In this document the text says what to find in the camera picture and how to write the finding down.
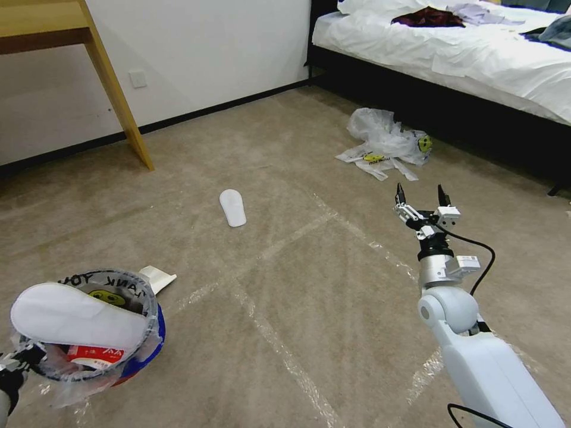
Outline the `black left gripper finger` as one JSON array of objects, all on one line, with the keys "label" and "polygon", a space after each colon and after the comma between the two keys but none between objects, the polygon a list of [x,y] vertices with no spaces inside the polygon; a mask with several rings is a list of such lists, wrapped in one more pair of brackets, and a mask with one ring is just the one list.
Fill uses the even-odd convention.
[{"label": "black left gripper finger", "polygon": [[46,358],[42,347],[23,347],[1,357],[1,371],[27,371]]}]

